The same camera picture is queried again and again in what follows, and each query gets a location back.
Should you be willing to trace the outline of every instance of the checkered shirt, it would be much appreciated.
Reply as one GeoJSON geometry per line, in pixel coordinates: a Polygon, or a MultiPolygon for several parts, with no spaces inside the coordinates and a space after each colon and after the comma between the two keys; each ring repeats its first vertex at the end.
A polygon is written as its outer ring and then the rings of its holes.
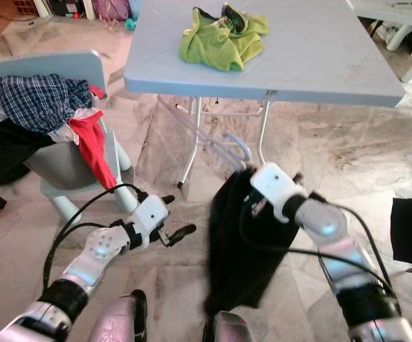
{"type": "Polygon", "coordinates": [[[33,132],[49,133],[89,108],[91,96],[85,80],[66,80],[57,74],[0,77],[0,105],[9,119],[33,132]]]}

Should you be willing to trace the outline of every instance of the white plastic chair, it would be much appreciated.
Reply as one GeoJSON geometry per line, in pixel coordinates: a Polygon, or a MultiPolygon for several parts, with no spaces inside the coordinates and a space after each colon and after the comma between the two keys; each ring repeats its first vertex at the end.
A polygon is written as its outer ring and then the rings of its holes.
{"type": "MultiPolygon", "coordinates": [[[[31,55],[0,61],[0,77],[51,73],[64,78],[87,80],[90,85],[106,90],[103,65],[96,51],[31,55]]],[[[93,106],[96,106],[96,101],[97,98],[92,99],[93,106]]],[[[122,184],[120,171],[128,170],[131,161],[116,140],[114,132],[107,129],[102,120],[100,124],[105,133],[105,160],[117,184],[122,184]]],[[[77,206],[68,199],[69,195],[101,188],[73,142],[60,142],[41,148],[24,164],[40,175],[41,192],[65,221],[78,211],[77,206]]],[[[132,212],[138,205],[138,201],[126,187],[117,189],[114,195],[123,212],[132,212]]],[[[81,216],[78,216],[74,223],[80,219],[81,216]]]]}

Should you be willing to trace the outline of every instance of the marble floor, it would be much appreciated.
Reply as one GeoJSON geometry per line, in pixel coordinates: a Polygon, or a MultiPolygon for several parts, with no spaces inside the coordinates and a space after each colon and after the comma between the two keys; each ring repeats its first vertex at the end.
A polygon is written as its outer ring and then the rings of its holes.
{"type": "MultiPolygon", "coordinates": [[[[0,58],[78,48],[93,48],[101,56],[108,98],[100,107],[105,121],[133,161],[135,174],[124,178],[157,195],[174,194],[165,227],[173,232],[190,222],[197,231],[173,248],[155,244],[139,254],[125,255],[109,269],[103,284],[78,318],[69,341],[86,341],[99,311],[121,294],[135,288],[148,296],[149,341],[199,341],[202,302],[207,293],[208,203],[230,170],[211,151],[201,149],[181,191],[176,188],[188,158],[191,133],[173,120],[157,95],[129,93],[123,68],[132,41],[124,28],[110,30],[87,20],[38,19],[33,26],[11,23],[0,38],[0,58]]],[[[406,53],[383,50],[397,74],[411,60],[406,53]]],[[[308,190],[346,204],[362,214],[375,236],[404,316],[412,323],[410,265],[392,259],[390,213],[393,197],[412,197],[412,84],[398,108],[349,107],[321,103],[276,103],[268,118],[263,150],[288,174],[301,171],[308,190]]],[[[171,103],[187,98],[163,95],[171,103]]],[[[251,111],[259,103],[246,100],[205,99],[204,110],[251,111]]],[[[247,141],[256,138],[255,119],[214,118],[202,129],[218,138],[225,130],[247,141]]],[[[41,270],[61,223],[38,190],[39,177],[0,187],[8,201],[0,213],[0,329],[41,294],[41,270]]],[[[79,195],[78,205],[93,194],[79,195]]],[[[83,222],[108,224],[125,218],[104,197],[83,217],[83,222]]],[[[349,218],[351,233],[369,250],[358,223],[349,218]]],[[[52,277],[74,258],[90,230],[78,231],[59,248],[52,277]]],[[[295,247],[313,248],[300,232],[295,247]]],[[[259,309],[240,307],[256,341],[347,341],[346,323],[329,290],[318,261],[288,255],[278,268],[259,309]]]]}

